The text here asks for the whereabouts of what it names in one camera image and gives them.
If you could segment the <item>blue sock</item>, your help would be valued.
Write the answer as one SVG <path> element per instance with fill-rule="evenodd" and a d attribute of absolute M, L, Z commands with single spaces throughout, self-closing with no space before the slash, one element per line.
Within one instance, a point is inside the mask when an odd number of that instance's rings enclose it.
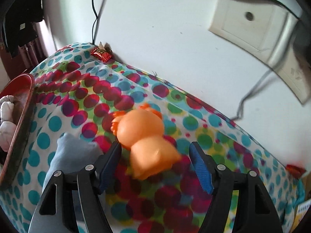
<path fill-rule="evenodd" d="M 43 182 L 42 192 L 55 171 L 65 174 L 80 171 L 83 167 L 93 164 L 103 151 L 96 142 L 86 142 L 70 133 L 65 133 L 57 140 L 57 149 L 50 163 Z"/>

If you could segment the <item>white towel sock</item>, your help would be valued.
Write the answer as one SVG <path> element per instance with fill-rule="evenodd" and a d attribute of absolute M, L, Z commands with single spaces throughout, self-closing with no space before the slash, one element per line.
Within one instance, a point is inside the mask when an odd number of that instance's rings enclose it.
<path fill-rule="evenodd" d="M 0 126 L 0 147 L 4 152 L 8 152 L 13 140 L 17 126 L 9 121 L 3 121 Z"/>

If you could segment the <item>orange rubber pig toy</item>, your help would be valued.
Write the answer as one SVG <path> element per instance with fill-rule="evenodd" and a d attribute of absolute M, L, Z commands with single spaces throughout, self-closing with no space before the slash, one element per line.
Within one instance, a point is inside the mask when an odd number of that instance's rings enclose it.
<path fill-rule="evenodd" d="M 126 111 L 115 111 L 111 131 L 130 152 L 134 179 L 145 180 L 169 170 L 182 160 L 175 146 L 164 138 L 162 114 L 149 104 Z"/>

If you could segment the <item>round red tray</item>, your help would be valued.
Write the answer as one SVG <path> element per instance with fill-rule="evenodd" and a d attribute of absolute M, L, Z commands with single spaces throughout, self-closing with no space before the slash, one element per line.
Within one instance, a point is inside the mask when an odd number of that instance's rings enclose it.
<path fill-rule="evenodd" d="M 34 76 L 26 73 L 14 78 L 1 91 L 1 97 L 14 97 L 13 123 L 16 125 L 8 151 L 1 150 L 1 190 L 11 185 L 23 157 L 35 107 L 34 89 Z"/>

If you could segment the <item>yellow cartoon box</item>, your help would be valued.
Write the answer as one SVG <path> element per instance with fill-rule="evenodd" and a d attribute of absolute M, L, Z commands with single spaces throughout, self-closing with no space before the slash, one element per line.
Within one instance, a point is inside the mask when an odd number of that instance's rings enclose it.
<path fill-rule="evenodd" d="M 310 208 L 310 199 L 304 201 L 303 203 L 297 206 L 296 215 L 290 232 L 293 232 L 303 220 L 304 216 L 307 214 L 308 209 Z"/>

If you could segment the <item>red snack packet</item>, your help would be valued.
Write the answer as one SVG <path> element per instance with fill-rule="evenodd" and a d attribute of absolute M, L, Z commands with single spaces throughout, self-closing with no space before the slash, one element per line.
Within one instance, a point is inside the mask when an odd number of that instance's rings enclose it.
<path fill-rule="evenodd" d="M 297 167 L 294 165 L 286 165 L 286 170 L 296 179 L 301 178 L 301 176 L 303 176 L 304 173 L 306 173 L 306 169 L 301 168 L 301 167 Z"/>

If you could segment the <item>colourful polka dot cloth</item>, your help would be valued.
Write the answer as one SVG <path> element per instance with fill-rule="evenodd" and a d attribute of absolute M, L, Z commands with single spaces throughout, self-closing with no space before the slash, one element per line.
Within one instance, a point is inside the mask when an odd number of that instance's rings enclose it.
<path fill-rule="evenodd" d="M 304 187 L 248 133 L 168 82 L 75 43 L 32 70 L 35 110 L 17 173 L 1 191 L 1 208 L 18 232 L 52 174 L 79 171 L 114 141 L 122 157 L 101 195 L 114 232 L 198 232 L 216 185 L 197 176 L 196 142 L 218 165 L 258 175 L 283 232 L 290 232 Z"/>

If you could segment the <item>red candy wrapper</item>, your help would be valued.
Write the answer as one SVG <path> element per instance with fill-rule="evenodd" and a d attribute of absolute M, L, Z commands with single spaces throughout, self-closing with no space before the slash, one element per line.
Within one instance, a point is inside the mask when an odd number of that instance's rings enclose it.
<path fill-rule="evenodd" d="M 91 50 L 91 55 L 102 61 L 103 63 L 109 62 L 113 57 L 113 52 L 110 46 L 106 43 L 105 45 L 100 42 L 98 46 Z"/>

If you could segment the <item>dark hanging clothes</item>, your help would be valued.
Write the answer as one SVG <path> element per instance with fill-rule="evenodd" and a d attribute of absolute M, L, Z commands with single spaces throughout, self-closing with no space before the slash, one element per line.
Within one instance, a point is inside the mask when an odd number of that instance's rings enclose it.
<path fill-rule="evenodd" d="M 1 35 L 12 57 L 20 47 L 38 37 L 33 24 L 41 21 L 42 0 L 1 0 Z"/>

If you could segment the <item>white wall socket plate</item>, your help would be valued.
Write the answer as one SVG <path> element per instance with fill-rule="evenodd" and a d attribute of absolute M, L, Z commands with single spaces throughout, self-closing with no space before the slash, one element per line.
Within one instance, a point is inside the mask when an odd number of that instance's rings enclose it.
<path fill-rule="evenodd" d="M 310 98 L 310 69 L 293 49 L 297 17 L 295 0 L 278 0 L 282 8 L 263 0 L 217 0 L 210 32 L 232 42 L 269 67 L 305 104 Z"/>

